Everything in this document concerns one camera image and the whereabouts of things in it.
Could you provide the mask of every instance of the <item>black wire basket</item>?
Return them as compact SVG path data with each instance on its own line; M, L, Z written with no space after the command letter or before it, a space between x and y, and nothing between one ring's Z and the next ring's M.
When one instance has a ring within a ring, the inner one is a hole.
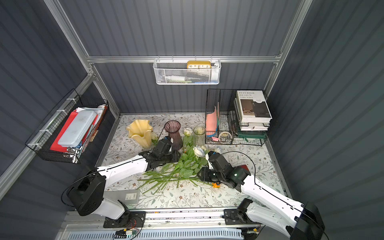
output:
M216 131L207 131L205 136L206 144L262 146L265 139L267 139L266 131L240 130L240 126L248 126L248 123L239 122L239 112L235 100L237 91L237 89L207 90L205 118L207 118L207 114L214 112L215 106L217 108L217 103L219 102L219 125ZM230 135L222 134L223 132L229 132ZM212 137L218 138L219 136L220 141L213 141Z
M91 129L91 132L88 134L80 149L76 152L58 152L50 149L71 112L73 112L77 107L97 108L100 105L105 105L101 118L96 126ZM81 155L86 155L87 146L92 144L92 140L98 132L98 127L103 123L104 116L108 111L109 106L107 100L76 95L63 109L56 110L59 114L57 116L55 115L55 117L50 120L44 129L40 130L40 125L35 131L37 134L32 134L26 141L25 145L35 151L36 154L43 160L80 164Z

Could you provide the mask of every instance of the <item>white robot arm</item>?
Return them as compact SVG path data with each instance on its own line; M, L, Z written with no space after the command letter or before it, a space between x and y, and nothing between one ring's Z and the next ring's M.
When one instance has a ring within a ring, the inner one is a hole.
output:
M252 175L246 165L232 167L219 153L209 152L206 158L210 164L197 174L200 180L223 183L266 206L244 199L237 208L237 216L224 218L242 223L261 222L291 239L321 239L325 226L315 205L304 205L278 193Z
M126 161L98 167L91 174L90 179L84 179L82 184L68 191L67 196L80 215L94 213L111 219L124 218L129 212L127 208L120 202L103 197L104 190L109 185L133 174L148 171L167 162L177 162L178 157L176 152L169 152L169 148L166 147L156 149L154 153L143 152ZM278 193L251 175L245 165L232 167L218 153L209 152L207 158L209 167L203 167L197 174L200 180L223 183L257 199L266 206L244 199L237 208L237 216L235 216L237 220L244 224L264 223L291 239L321 239L325 227L316 206L309 203L304 206L301 202ZM234 219L234 216L224 216L224 218Z

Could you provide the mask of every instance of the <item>white rose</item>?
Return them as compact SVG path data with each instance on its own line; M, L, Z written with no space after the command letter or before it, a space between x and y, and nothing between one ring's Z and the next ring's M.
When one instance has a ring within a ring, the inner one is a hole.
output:
M158 136L155 132L151 132L151 139L152 140L157 140Z
M204 157L205 156L205 152L201 147L193 147L193 151L195 151L195 155L197 157Z
M217 152L217 153L222 154L222 153L223 153L223 150L221 149L221 147L216 147L216 148L214 149L214 152Z
M185 136L191 136L192 133L193 133L192 128L190 128L190 127L186 127L186 128L184 128L184 135L185 135Z

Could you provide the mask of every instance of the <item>table surface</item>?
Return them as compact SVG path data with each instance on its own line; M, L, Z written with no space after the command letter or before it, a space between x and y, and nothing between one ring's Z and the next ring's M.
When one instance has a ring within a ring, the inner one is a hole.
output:
M191 127L193 129L197 125L204 125L205 121L204 114L122 115L102 166L130 159L142 151L142 147L135 140L128 138L128 131L126 130L126 126L136 119L148 119L150 121L149 124L157 134L160 134L167 121L177 120L181 123L180 134L182 137L184 136L183 128ZM222 148L223 152L239 151L247 154L256 165L256 176L264 184L283 193L279 177L277 176L265 145L261 147L250 145L208 145L210 149L218 146ZM231 152L225 154L225 158L232 166L246 164L252 174L255 171L251 161L243 154ZM132 175L112 184L107 191L137 189L145 182L138 181L138 179L145 178L147 178L147 176L142 174ZM185 180L180 181L179 187L177 187L177 182L169 183L161 192L155 192L154 189L156 188L154 188L145 194L140 194L139 203L130 205L129 208L236 207L244 198L250 198L223 184L220 185L220 188L213 188L201 182L197 182L196 184L197 186ZM146 184L140 188L140 190L143 193L153 185L154 184Z

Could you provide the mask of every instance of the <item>wire file organizer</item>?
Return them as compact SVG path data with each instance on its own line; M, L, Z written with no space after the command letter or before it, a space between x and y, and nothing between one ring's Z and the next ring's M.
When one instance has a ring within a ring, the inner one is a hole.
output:
M211 68L187 69L188 60L155 59L153 70L160 85L209 85L219 84L220 59L211 61Z
M237 89L208 89L205 104L205 117L213 113L219 102L219 125L216 131L207 131L206 144L222 145L255 145L262 146L267 138L266 131L241 131L240 126L247 123L239 122L239 112L236 106Z
M80 148L68 148L67 152L58 152L50 149L56 137L60 133L71 112L77 107L97 108L104 105L100 120L94 126ZM43 160L56 162L69 162L80 164L80 156L86 152L88 144L92 142L98 132L98 127L104 120L104 116L109 111L108 101L88 96L76 94L74 98L66 99L62 108L56 110L50 120L41 128L37 128L26 141L25 145Z

